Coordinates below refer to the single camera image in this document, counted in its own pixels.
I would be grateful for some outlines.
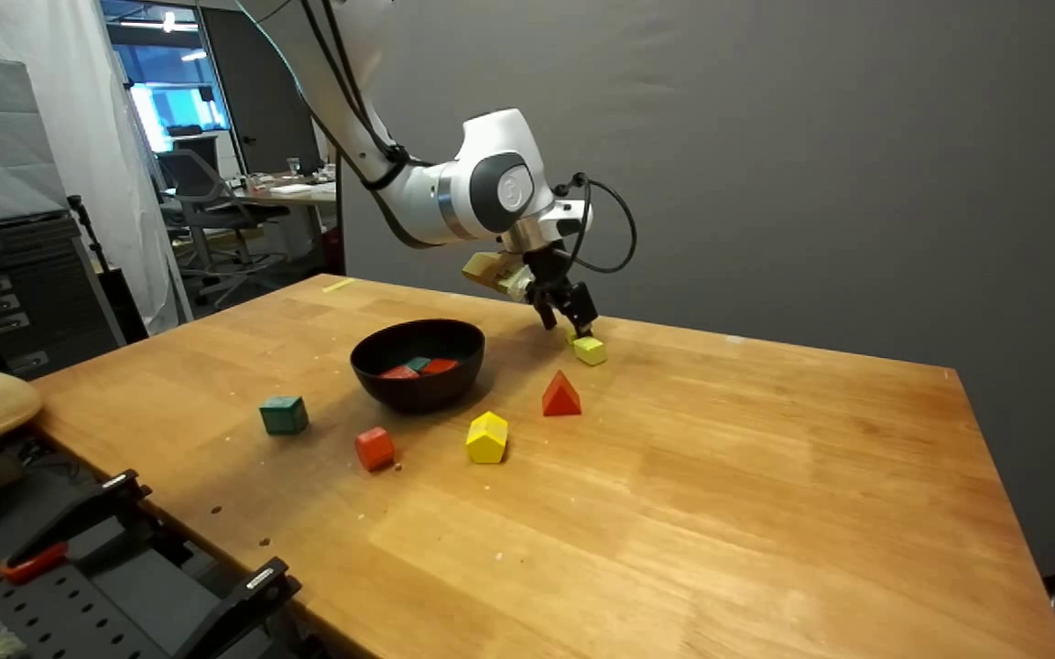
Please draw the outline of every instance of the red triangle block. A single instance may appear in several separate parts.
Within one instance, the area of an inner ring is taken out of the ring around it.
[[[545,416],[572,416],[572,412],[578,412],[578,390],[572,386],[572,382],[563,377],[563,371],[557,371],[552,383],[543,390],[543,412],[545,412]]]

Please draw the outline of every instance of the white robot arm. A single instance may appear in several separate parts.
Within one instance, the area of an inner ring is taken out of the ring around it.
[[[589,207],[557,197],[519,108],[464,119],[453,162],[415,162],[368,97],[394,0],[237,0],[289,64],[313,115],[372,190],[393,235],[434,248],[498,239],[487,259],[509,295],[531,300],[545,324],[552,306],[574,333],[593,333],[593,295],[569,280],[557,223],[585,223]]]

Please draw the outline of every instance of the yellow block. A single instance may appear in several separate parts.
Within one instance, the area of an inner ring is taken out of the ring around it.
[[[462,264],[462,274],[480,280],[480,286],[491,286],[498,290],[498,280],[509,274],[509,264],[502,253],[471,253],[464,264]]]
[[[572,353],[574,353],[574,363],[583,363],[583,367],[596,367],[596,363],[608,360],[608,353],[603,353],[603,341],[596,341],[596,336],[574,336],[574,341],[572,341]]]
[[[498,464],[507,457],[507,444],[509,444],[509,419],[498,416],[493,410],[485,410],[480,416],[469,419],[464,457],[477,464]]]

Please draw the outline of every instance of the chair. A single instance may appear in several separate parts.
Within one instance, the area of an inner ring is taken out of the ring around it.
[[[173,197],[180,202],[180,223],[167,216],[173,235],[188,235],[195,246],[195,259],[200,266],[184,266],[188,290],[197,300],[208,295],[208,311],[222,306],[222,300],[248,286],[256,269],[271,266],[271,259],[256,259],[247,231],[256,231],[271,216],[287,216],[281,205],[242,205],[228,192],[222,178],[200,162],[195,148],[165,148],[158,155],[158,168]],[[235,253],[228,264],[217,259],[221,239],[235,239]]]

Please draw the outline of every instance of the dark bowl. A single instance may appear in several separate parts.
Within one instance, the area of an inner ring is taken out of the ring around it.
[[[415,360],[453,360],[445,372],[419,372],[393,382],[404,363]],[[359,383],[401,412],[434,412],[464,394],[485,367],[485,333],[453,317],[420,317],[404,324],[386,324],[352,349],[352,371]]]

